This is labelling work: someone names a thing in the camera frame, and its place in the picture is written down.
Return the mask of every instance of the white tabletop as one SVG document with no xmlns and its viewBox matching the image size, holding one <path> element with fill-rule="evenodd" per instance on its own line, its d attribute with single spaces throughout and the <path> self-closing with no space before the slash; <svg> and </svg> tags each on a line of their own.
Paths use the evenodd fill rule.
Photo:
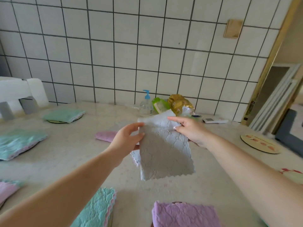
<svg viewBox="0 0 303 227">
<path fill-rule="evenodd" d="M 43 121 L 41 117 L 47 111 L 0 124 L 0 134 L 15 128 L 43 129 L 49 134 L 46 140 L 28 152 L 13 160 L 0 162 L 1 178 L 26 183 L 25 187 L 7 200 L 0 213 L 70 173 L 107 148 L 109 143 L 94 138 L 96 132 L 106 130 L 116 122 L 136 122 L 138 118 L 137 110 L 124 106 L 81 102 L 63 107 L 81 108 L 86 110 L 86 114 L 71 124 Z M 206 126 L 275 169 L 303 171 L 303 160 L 285 148 L 282 148 L 280 154 L 272 155 L 246 145 L 241 141 L 240 135 L 255 133 L 248 127 L 237 122 Z M 155 201 L 214 205 L 222 227 L 264 226 L 258 214 L 210 152 L 193 143 L 190 148 L 196 168 L 193 175 L 144 182 L 140 180 L 140 170 L 130 155 L 113 170 L 102 185 L 117 190 L 113 227 L 150 226 L 151 210 Z"/>
</svg>

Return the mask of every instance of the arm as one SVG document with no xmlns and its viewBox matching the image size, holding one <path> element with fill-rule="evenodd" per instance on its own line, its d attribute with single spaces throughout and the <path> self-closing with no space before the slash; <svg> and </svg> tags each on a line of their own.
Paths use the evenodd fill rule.
<svg viewBox="0 0 303 227">
<path fill-rule="evenodd" d="M 0 217 L 0 227 L 68 227 L 102 183 L 144 136 L 130 136 L 144 123 L 122 128 L 109 147 L 49 187 L 32 195 Z"/>
<path fill-rule="evenodd" d="M 168 117 L 183 126 L 176 130 L 197 145 L 205 145 L 269 226 L 303 224 L 303 190 L 279 172 L 193 119 Z"/>
</svg>

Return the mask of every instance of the wall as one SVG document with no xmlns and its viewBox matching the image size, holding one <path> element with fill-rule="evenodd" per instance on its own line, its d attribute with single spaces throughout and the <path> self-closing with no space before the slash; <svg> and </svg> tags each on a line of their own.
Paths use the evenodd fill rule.
<svg viewBox="0 0 303 227">
<path fill-rule="evenodd" d="M 41 79 L 54 104 L 138 104 L 148 89 L 240 122 L 290 2 L 1 0 L 2 75 Z M 239 39 L 223 38 L 230 18 Z"/>
<path fill-rule="evenodd" d="M 303 77 L 303 2 L 301 1 L 293 22 L 286 34 L 286 37 L 279 49 L 275 58 L 275 63 L 300 63 L 295 78 L 300 80 Z M 295 103 L 303 103 L 303 89 L 301 89 L 297 96 Z"/>
</svg>

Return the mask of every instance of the dish towel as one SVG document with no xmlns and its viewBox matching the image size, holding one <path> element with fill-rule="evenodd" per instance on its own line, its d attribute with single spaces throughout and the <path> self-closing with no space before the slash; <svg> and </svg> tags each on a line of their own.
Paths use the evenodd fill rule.
<svg viewBox="0 0 303 227">
<path fill-rule="evenodd" d="M 138 122 L 145 123 L 139 129 L 140 133 L 145 133 L 140 141 L 140 168 L 143 181 L 195 172 L 188 138 L 173 129 L 180 126 L 180 123 L 169 121 L 167 116 L 175 114 L 168 110 L 155 116 L 138 119 Z"/>
<path fill-rule="evenodd" d="M 20 189 L 21 186 L 22 183 L 20 181 L 0 180 L 0 204 L 5 202 L 5 200 Z"/>
<path fill-rule="evenodd" d="M 43 119 L 71 123 L 84 115 L 84 113 L 85 110 L 81 109 L 59 108 L 43 116 Z"/>
<path fill-rule="evenodd" d="M 116 136 L 117 132 L 125 127 L 128 124 L 131 124 L 131 121 L 127 121 L 127 120 L 123 120 L 121 122 L 116 123 L 113 127 L 111 127 L 110 129 L 106 130 L 106 131 L 100 131 L 98 133 L 95 134 L 95 138 L 99 139 L 99 140 L 103 140 L 103 141 L 107 141 L 107 142 L 112 142 L 114 137 Z M 139 131 L 135 131 L 133 132 L 131 135 L 137 135 Z M 131 156 L 136 164 L 136 166 L 140 165 L 140 150 L 133 150 L 131 152 Z"/>
<path fill-rule="evenodd" d="M 115 200 L 116 191 L 113 188 L 100 188 L 71 227 L 107 227 Z"/>
<path fill-rule="evenodd" d="M 0 160 L 11 160 L 47 138 L 42 130 L 16 129 L 0 136 Z"/>
<path fill-rule="evenodd" d="M 213 206 L 187 203 L 154 203 L 154 227 L 221 227 Z"/>
</svg>

